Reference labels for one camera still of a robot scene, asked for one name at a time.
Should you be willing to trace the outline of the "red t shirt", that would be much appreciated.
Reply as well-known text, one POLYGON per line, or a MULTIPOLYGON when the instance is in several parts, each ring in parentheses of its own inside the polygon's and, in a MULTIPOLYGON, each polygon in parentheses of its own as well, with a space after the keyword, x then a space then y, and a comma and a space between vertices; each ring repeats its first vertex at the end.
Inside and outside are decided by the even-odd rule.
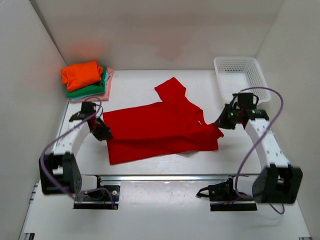
POLYGON ((224 134, 205 122, 203 110, 187 99, 186 88, 175 77, 154 89, 158 102, 103 113, 113 136, 106 141, 111 165, 219 149, 224 134))

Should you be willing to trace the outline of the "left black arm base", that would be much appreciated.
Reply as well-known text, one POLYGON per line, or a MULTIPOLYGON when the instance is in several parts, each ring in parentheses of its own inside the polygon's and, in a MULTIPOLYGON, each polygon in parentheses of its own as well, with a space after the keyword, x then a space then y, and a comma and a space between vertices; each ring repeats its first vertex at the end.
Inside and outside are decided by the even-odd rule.
POLYGON ((117 210, 121 181, 106 176, 83 175, 80 193, 75 196, 76 210, 117 210))

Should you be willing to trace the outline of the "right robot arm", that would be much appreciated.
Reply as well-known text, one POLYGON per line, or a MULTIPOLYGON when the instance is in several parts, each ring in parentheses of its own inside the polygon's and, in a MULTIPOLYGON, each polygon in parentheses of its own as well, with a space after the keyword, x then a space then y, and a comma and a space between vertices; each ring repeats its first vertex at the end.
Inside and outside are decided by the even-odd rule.
POLYGON ((249 135, 253 146, 244 157, 244 166, 249 156, 256 152, 261 172, 256 177, 241 176, 237 171, 233 182, 224 187, 224 195, 229 200, 238 197, 250 198, 262 204, 293 204, 301 185, 303 172, 294 167, 282 152, 265 110, 239 108, 236 104, 226 104, 214 125, 220 129, 234 130, 241 124, 249 135))

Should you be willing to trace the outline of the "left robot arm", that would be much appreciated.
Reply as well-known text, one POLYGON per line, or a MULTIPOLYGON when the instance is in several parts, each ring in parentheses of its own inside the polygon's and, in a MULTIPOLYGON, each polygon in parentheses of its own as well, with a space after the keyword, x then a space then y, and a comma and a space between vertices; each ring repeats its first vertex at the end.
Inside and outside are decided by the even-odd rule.
POLYGON ((65 194, 74 197, 81 192, 82 176, 76 158, 88 135, 98 141, 112 139, 111 128, 99 117, 88 121, 71 117, 67 131, 53 143, 51 152, 41 154, 39 172, 44 195, 65 194))

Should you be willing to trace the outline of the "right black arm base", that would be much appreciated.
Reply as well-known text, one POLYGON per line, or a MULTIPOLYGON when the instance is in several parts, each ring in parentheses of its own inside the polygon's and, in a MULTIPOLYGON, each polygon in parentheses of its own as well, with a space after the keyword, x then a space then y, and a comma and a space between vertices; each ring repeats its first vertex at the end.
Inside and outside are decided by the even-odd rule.
POLYGON ((257 211, 254 201, 240 198, 233 187, 233 177, 201 188, 197 198, 208 198, 211 212, 252 212, 257 211))

